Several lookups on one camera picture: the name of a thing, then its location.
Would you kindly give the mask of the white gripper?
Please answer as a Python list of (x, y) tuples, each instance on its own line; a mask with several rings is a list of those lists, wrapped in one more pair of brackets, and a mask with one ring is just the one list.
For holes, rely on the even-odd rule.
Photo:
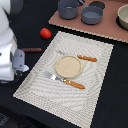
[(25, 64), (25, 53), (13, 46), (0, 48), (0, 82), (18, 81), (23, 72), (29, 70)]

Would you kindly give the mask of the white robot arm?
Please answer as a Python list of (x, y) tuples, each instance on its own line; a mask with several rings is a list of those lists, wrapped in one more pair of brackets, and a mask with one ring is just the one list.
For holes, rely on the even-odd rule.
[(23, 0), (0, 0), (0, 83), (18, 81), (29, 69), (25, 64), (25, 53), (18, 49), (7, 18), (19, 14), (22, 7)]

